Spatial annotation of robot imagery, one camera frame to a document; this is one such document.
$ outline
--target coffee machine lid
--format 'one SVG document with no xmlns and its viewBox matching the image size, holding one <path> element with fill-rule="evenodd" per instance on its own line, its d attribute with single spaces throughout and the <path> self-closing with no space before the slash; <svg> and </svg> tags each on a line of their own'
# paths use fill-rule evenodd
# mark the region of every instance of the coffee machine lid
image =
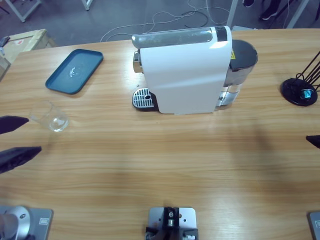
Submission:
<svg viewBox="0 0 320 240">
<path fill-rule="evenodd" d="M 254 66 L 257 61 L 257 51 L 250 43 L 238 39 L 232 40 L 230 69 L 233 72 L 250 68 Z"/>
</svg>

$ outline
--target warning label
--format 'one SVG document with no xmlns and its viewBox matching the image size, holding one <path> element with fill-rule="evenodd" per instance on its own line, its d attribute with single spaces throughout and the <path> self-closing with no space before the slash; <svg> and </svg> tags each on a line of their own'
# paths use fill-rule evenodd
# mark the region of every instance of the warning label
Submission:
<svg viewBox="0 0 320 240">
<path fill-rule="evenodd" d="M 231 52 L 231 59 L 236 59 L 236 55 L 235 55 L 234 50 L 232 50 L 232 52 Z"/>
</svg>

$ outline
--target wood grain surface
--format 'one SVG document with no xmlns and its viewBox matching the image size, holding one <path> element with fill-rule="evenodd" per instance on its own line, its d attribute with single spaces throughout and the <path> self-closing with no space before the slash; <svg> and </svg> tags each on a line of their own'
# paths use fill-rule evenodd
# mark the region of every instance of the wood grain surface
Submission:
<svg viewBox="0 0 320 240">
<path fill-rule="evenodd" d="M 0 151 L 42 146 L 0 175 L 0 204 L 50 208 L 49 240 L 143 240 L 151 207 L 193 207 L 201 240 L 311 240 L 306 213 L 320 210 L 320 100 L 295 106 L 280 84 L 320 48 L 320 29 L 233 32 L 258 63 L 232 107 L 210 114 L 139 112 L 131 41 L 21 53 L 0 82 L 0 116 L 28 117 L 52 101 L 70 118 L 63 132 L 36 122 L 0 135 Z M 74 49 L 104 60 L 76 95 L 47 78 Z"/>
</svg>

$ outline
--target black shoe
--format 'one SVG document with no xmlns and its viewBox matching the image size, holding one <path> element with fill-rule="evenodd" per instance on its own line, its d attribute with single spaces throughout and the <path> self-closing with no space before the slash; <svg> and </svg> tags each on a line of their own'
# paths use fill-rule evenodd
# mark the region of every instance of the black shoe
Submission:
<svg viewBox="0 0 320 240">
<path fill-rule="evenodd" d="M 261 14 L 261 16 L 260 16 L 260 20 L 263 20 L 263 21 L 266 21 L 266 20 L 269 20 L 269 18 L 271 18 L 272 16 L 275 16 L 275 15 L 277 15 L 277 10 L 272 10 L 272 9 L 267 9 L 267 10 L 265 10 L 262 14 Z"/>
<path fill-rule="evenodd" d="M 246 8 L 251 7 L 252 4 L 254 4 L 254 2 L 255 2 L 255 0 L 242 0 L 242 3 Z"/>
</svg>

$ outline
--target white cable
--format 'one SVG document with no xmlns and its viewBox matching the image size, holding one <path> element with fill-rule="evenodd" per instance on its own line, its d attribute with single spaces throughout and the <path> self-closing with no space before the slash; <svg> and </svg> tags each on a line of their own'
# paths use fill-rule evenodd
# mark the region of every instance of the white cable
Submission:
<svg viewBox="0 0 320 240">
<path fill-rule="evenodd" d="M 143 23 L 143 24 L 130 24 L 130 25 L 126 25 L 126 26 L 118 26 L 118 27 L 115 27 L 115 28 L 111 29 L 110 31 L 108 31 L 106 34 L 104 34 L 104 35 L 102 36 L 102 38 L 100 39 L 100 42 L 102 42 L 102 40 L 105 38 L 105 36 L 107 36 L 109 33 L 111 33 L 111 32 L 114 31 L 114 30 L 117 30 L 117 29 L 122 29 L 122 28 L 127 28 L 127 27 L 146 26 L 146 25 L 152 24 L 152 25 L 153 25 L 152 28 L 146 32 L 146 33 L 149 33 L 149 32 L 151 32 L 151 31 L 155 28 L 156 24 L 171 23 L 171 22 L 177 21 L 177 20 L 179 20 L 179 19 L 192 16 L 192 15 L 195 14 L 195 11 L 202 10 L 202 9 L 207 9 L 208 14 L 209 14 L 209 18 L 210 18 L 210 20 L 211 20 L 213 23 L 219 25 L 219 24 L 224 24 L 224 23 L 227 22 L 227 21 L 223 21 L 223 22 L 218 23 L 218 22 L 213 21 L 213 19 L 212 19 L 211 16 L 210 16 L 209 9 L 222 9 L 222 10 L 228 12 L 228 13 L 230 12 L 229 10 L 227 10 L 227 9 L 225 9 L 225 8 L 222 8 L 222 7 L 217 7 L 217 6 L 208 7 L 208 0 L 206 0 L 206 1 L 207 1 L 207 6 L 206 6 L 206 7 L 195 8 L 194 6 L 192 6 L 192 5 L 190 4 L 190 1 L 191 1 L 191 0 L 188 0 L 188 1 L 187 1 L 187 4 L 188 4 L 188 6 L 190 6 L 191 8 L 193 8 L 193 11 L 194 11 L 194 12 L 190 12 L 190 13 L 188 13 L 188 14 L 186 14 L 186 15 L 183 15 L 183 16 L 175 16 L 175 15 L 171 14 L 170 12 L 160 11 L 160 12 L 155 13 L 155 14 L 152 16 L 152 22 Z M 170 16 L 172 16 L 172 17 L 174 17 L 174 18 L 176 18 L 176 19 L 173 19 L 173 20 L 170 20 L 170 21 L 155 22 L 155 16 L 157 16 L 158 14 L 162 14 L 162 13 L 169 14 Z M 107 42 L 110 38 L 112 38 L 112 37 L 114 37 L 114 36 L 117 36 L 117 35 L 128 35 L 128 36 L 132 36 L 132 34 L 128 34 L 128 33 L 117 33 L 117 34 L 114 34 L 114 35 L 109 36 L 109 37 L 106 39 L 106 42 Z"/>
<path fill-rule="evenodd" d="M 289 17 L 289 12 L 290 12 L 290 3 L 289 3 L 289 0 L 288 0 L 288 13 L 287 13 L 287 15 L 286 15 L 286 18 L 285 18 L 284 23 L 283 23 L 283 26 L 282 26 L 283 29 L 285 28 L 286 21 L 287 21 L 287 19 L 288 19 L 288 17 Z"/>
<path fill-rule="evenodd" d="M 208 0 L 206 0 L 205 3 L 206 3 L 206 10 L 208 11 L 209 19 L 211 20 L 211 22 L 215 23 L 215 21 L 213 21 L 213 19 L 211 18 L 211 14 L 210 14 L 210 11 L 209 11 Z"/>
</svg>

